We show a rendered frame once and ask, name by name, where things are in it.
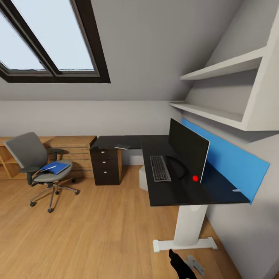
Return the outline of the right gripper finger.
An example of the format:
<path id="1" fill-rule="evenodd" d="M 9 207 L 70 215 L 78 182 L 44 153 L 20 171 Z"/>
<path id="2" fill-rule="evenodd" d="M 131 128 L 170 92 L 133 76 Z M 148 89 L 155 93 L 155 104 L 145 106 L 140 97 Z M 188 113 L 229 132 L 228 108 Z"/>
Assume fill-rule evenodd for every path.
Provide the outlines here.
<path id="1" fill-rule="evenodd" d="M 172 251 L 172 249 L 169 250 L 169 257 L 172 259 L 174 257 L 175 253 Z"/>

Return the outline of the folder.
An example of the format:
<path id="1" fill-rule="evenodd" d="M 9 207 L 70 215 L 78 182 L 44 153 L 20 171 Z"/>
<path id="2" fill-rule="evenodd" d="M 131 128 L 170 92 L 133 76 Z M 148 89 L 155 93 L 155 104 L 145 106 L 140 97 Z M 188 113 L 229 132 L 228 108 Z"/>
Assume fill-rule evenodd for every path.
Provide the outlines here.
<path id="1" fill-rule="evenodd" d="M 66 169 L 67 167 L 68 167 L 67 164 L 61 164 L 61 163 L 58 163 L 58 162 L 51 162 L 50 164 L 47 164 L 46 166 L 41 168 L 40 171 L 57 175 L 58 173 L 60 173 L 64 169 Z"/>

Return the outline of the swivel chair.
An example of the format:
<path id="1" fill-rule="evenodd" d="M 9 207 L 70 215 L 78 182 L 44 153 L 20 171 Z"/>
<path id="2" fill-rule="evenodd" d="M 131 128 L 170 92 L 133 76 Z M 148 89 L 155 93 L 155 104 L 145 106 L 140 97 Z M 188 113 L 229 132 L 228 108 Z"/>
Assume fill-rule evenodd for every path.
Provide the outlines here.
<path id="1" fill-rule="evenodd" d="M 37 184 L 48 185 L 45 191 L 30 200 L 30 206 L 33 207 L 35 205 L 35 202 L 32 202 L 33 200 L 53 189 L 48 210 L 48 213 L 50 213 L 53 211 L 51 205 L 54 193 L 56 195 L 59 194 L 58 188 L 72 190 L 75 191 L 75 195 L 78 194 L 76 189 L 60 186 L 62 183 L 69 180 L 72 180 L 73 183 L 75 182 L 75 179 L 73 178 L 63 180 L 63 177 L 69 174 L 72 170 L 72 162 L 69 160 L 56 161 L 57 153 L 62 152 L 63 149 L 56 148 L 49 150 L 49 152 L 54 152 L 53 162 L 68 165 L 66 169 L 55 175 L 40 171 L 41 168 L 48 164 L 48 152 L 34 132 L 28 132 L 26 134 L 10 138 L 9 140 L 7 139 L 3 143 L 20 165 L 21 169 L 19 172 L 27 174 L 27 181 L 30 187 L 34 187 Z"/>

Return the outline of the monitor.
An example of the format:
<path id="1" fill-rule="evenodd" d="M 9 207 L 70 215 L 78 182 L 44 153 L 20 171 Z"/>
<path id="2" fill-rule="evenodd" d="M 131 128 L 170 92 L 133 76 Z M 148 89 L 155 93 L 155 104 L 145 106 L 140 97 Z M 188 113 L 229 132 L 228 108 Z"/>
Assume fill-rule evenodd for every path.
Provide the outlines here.
<path id="1" fill-rule="evenodd" d="M 169 144 L 182 162 L 176 161 L 183 165 L 185 171 L 188 168 L 194 181 L 201 183 L 210 141 L 173 118 L 170 121 Z"/>

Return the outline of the keyboard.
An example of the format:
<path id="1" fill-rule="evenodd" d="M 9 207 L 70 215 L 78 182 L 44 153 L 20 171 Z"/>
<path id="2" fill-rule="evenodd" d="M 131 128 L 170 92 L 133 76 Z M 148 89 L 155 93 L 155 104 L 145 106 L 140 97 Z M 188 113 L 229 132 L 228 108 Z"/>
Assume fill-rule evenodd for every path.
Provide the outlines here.
<path id="1" fill-rule="evenodd" d="M 155 182 L 172 181 L 163 156 L 150 157 Z"/>

